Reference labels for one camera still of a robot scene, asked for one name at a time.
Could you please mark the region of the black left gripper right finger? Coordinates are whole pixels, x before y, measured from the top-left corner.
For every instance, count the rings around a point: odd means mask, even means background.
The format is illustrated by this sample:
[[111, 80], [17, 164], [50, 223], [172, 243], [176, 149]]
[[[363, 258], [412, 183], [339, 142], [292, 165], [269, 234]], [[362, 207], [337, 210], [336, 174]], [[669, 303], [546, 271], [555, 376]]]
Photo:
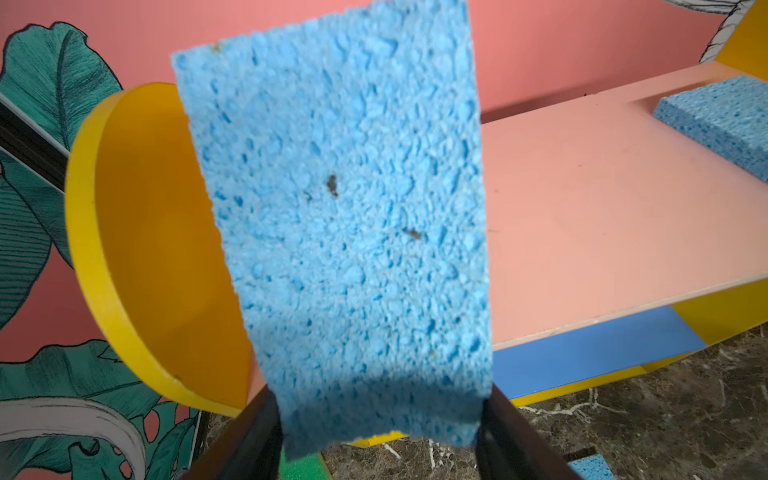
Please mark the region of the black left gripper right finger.
[[580, 479], [496, 385], [483, 402], [476, 460], [483, 480]]

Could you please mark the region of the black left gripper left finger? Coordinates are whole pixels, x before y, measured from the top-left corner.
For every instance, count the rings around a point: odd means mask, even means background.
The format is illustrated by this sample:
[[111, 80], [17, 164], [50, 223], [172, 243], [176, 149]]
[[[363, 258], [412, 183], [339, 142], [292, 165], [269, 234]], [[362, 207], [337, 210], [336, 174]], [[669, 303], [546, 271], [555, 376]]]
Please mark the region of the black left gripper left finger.
[[282, 446], [277, 400], [264, 387], [182, 479], [274, 480], [278, 477]]

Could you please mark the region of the blue sponge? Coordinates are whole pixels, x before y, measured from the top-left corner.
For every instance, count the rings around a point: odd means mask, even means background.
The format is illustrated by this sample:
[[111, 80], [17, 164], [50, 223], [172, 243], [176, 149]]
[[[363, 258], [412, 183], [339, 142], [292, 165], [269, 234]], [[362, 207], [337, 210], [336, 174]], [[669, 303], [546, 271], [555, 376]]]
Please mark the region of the blue sponge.
[[740, 76], [664, 97], [653, 116], [767, 180], [767, 83]]
[[571, 461], [569, 466], [584, 480], [615, 480], [607, 462], [599, 454]]
[[493, 381], [468, 4], [375, 2], [172, 66], [286, 455], [472, 446]]

